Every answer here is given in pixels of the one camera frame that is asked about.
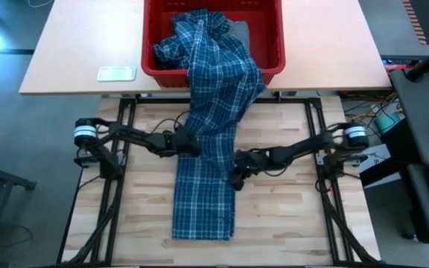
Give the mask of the red plastic laundry bin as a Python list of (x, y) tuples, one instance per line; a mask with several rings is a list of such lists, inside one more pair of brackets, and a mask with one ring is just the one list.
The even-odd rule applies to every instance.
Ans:
[(187, 71), (161, 69), (153, 45), (173, 35), (171, 19), (175, 15), (203, 8), (221, 12), (232, 21), (247, 23), (250, 55), (261, 69), (265, 84), (284, 69), (282, 0), (144, 0), (141, 66), (159, 86), (187, 87)]

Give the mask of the light wood side table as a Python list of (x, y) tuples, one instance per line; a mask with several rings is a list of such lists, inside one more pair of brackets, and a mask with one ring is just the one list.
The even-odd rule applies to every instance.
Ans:
[[(20, 92), (160, 93), (141, 69), (143, 0), (55, 0)], [(272, 91), (379, 90), (390, 79), (358, 0), (282, 0), (285, 68)], [(130, 82), (100, 82), (104, 66), (131, 66)]]

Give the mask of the white rectangular pad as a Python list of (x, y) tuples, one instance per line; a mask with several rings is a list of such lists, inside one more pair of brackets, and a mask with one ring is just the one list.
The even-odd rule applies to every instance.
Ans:
[(131, 66), (100, 67), (97, 75), (98, 82), (128, 82), (136, 79), (137, 69)]

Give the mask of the black aluminium table frame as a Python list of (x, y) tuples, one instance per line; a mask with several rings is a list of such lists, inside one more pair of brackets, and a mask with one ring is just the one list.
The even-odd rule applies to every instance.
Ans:
[[(121, 119), (150, 132), (161, 120), (188, 110), (180, 99), (102, 100), (99, 115), (108, 121)], [(291, 98), (276, 103), (256, 103), (238, 125), (236, 147), (290, 145), (320, 131), (324, 115), (327, 125), (345, 121), (338, 97)], [(301, 266), (332, 264), (325, 217), (314, 156), (296, 160), (278, 177), (260, 174), (249, 178), (236, 194), (235, 235), (230, 241), (172, 240), (171, 217), (177, 158), (160, 159), (143, 147), (131, 146), (121, 193), (117, 227), (105, 229), (99, 256), (88, 256), (93, 266)], [(89, 239), (98, 221), (99, 208), (112, 202), (117, 182), (97, 179), (77, 193), (71, 224), (58, 262), (69, 262)], [(378, 244), (359, 179), (338, 180), (349, 228), (368, 253), (380, 259)]]

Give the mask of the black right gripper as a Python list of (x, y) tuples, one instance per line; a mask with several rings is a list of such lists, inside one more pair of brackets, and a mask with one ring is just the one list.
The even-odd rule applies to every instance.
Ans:
[(235, 172), (229, 177), (229, 184), (235, 191), (240, 191), (244, 186), (244, 174), (257, 174), (262, 171), (276, 169), (271, 154), (274, 148), (255, 148), (251, 150), (237, 150), (235, 152)]

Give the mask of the grey garment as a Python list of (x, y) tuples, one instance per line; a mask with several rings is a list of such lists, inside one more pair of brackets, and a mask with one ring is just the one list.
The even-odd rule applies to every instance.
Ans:
[(228, 19), (229, 33), (240, 40), (243, 45), (250, 49), (250, 32), (248, 24), (245, 21), (232, 21)]

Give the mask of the red electronic device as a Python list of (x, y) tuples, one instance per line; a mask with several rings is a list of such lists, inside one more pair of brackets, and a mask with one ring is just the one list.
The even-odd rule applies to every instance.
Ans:
[(387, 73), (398, 71), (405, 68), (413, 68), (421, 60), (418, 57), (382, 57), (381, 58), (384, 68)]

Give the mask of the black operator desk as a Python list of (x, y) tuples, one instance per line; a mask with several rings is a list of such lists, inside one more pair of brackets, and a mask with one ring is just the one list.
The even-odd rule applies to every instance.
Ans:
[(410, 131), (418, 161), (401, 171), (410, 191), (416, 236), (429, 243), (429, 73), (418, 81), (406, 78), (407, 71), (394, 71), (391, 80), (404, 110), (404, 123)]

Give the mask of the blue plaid pajama pants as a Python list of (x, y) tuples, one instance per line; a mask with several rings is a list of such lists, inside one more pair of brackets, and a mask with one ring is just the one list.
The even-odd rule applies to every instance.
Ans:
[(173, 35), (153, 50), (164, 68), (188, 71), (191, 102), (185, 128), (201, 147), (198, 157), (178, 158), (172, 237), (229, 240), (235, 225), (235, 191), (228, 179), (236, 129), (265, 85), (222, 13), (193, 10), (176, 15), (172, 23)]

